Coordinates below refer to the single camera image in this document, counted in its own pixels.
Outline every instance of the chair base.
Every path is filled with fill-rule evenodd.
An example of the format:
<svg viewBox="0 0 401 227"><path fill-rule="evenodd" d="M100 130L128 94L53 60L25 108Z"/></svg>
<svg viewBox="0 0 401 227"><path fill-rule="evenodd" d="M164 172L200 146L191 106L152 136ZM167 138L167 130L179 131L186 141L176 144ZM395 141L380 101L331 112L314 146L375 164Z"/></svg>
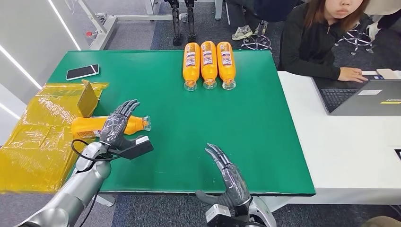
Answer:
<svg viewBox="0 0 401 227"><path fill-rule="evenodd" d="M244 39L241 49L271 50L271 40L264 35L252 35Z"/></svg>
<svg viewBox="0 0 401 227"><path fill-rule="evenodd" d="M373 53L372 41L366 33L359 32L358 30L350 30L334 45L339 46L339 42L343 40L355 46L354 51L351 51L351 55L356 55L360 46L366 46L366 51Z"/></svg>

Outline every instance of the laptop keyboard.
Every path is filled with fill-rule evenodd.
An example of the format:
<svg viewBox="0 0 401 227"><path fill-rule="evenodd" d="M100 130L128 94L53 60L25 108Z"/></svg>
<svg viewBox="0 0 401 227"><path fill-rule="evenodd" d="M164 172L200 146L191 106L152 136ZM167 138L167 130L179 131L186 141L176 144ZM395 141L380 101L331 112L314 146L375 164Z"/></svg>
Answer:
<svg viewBox="0 0 401 227"><path fill-rule="evenodd" d="M330 107L337 107L353 96L359 89L322 89L324 99Z"/></svg>

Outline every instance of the laptop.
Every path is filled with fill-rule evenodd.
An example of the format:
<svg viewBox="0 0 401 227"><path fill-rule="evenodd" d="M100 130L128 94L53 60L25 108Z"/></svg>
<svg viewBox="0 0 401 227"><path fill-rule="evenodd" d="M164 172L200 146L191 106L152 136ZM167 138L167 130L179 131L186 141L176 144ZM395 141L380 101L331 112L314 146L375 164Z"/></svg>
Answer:
<svg viewBox="0 0 401 227"><path fill-rule="evenodd" d="M330 115L401 116L401 79L364 75L364 83L314 78Z"/></svg>

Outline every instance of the juice bottle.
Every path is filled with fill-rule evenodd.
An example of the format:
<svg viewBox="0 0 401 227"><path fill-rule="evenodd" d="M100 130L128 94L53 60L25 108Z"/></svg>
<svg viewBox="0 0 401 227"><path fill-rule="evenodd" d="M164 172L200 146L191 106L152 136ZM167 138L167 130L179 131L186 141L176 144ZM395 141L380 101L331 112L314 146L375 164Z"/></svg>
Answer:
<svg viewBox="0 0 401 227"><path fill-rule="evenodd" d="M75 138L99 137L107 117L77 117L72 121L71 130ZM131 116L124 134L132 135L140 130L150 131L150 117Z"/></svg>
<svg viewBox="0 0 401 227"><path fill-rule="evenodd" d="M223 80L223 88L225 90L234 89L235 83L235 62L233 48L228 42L220 42L217 44L217 61L218 73Z"/></svg>
<svg viewBox="0 0 401 227"><path fill-rule="evenodd" d="M212 41L205 41L200 46L200 72L205 80L203 86L206 89L213 89L216 87L217 77L217 56L216 46Z"/></svg>
<svg viewBox="0 0 401 227"><path fill-rule="evenodd" d="M198 87L196 81L199 79L201 65L200 48L197 43L189 43L185 46L183 62L184 88L194 91Z"/></svg>

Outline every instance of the phone screen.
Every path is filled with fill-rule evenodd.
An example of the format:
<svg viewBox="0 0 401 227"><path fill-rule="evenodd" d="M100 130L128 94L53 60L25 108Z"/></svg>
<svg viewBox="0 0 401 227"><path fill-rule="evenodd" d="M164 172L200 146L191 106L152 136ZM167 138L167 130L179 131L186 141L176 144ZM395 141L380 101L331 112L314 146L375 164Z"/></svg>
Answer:
<svg viewBox="0 0 401 227"><path fill-rule="evenodd" d="M95 75L99 73L99 65L89 65L79 69L68 70L67 80L77 79L85 76Z"/></svg>

